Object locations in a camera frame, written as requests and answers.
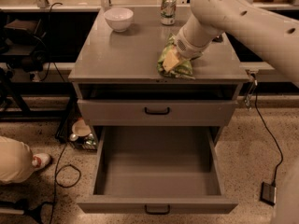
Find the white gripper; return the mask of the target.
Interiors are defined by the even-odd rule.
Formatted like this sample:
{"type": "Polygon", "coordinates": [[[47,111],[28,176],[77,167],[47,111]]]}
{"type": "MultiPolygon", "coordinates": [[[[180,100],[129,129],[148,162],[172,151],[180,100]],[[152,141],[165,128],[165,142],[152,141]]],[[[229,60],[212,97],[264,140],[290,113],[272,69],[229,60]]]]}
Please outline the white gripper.
{"type": "Polygon", "coordinates": [[[175,37],[175,45],[176,48],[171,48],[165,55],[163,68],[166,72],[179,63],[179,54],[187,59],[201,56],[209,45],[209,37],[201,30],[182,27],[175,37]]]}

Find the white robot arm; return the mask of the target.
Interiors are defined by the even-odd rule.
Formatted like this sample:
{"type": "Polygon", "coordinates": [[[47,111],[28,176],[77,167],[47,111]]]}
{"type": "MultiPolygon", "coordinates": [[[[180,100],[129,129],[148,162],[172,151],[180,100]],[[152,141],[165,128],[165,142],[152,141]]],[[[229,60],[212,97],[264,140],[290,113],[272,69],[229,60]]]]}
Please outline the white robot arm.
{"type": "Polygon", "coordinates": [[[299,22],[255,7],[247,0],[191,0],[192,15],[166,52],[163,68],[197,58],[225,32],[299,85],[299,22]]]}

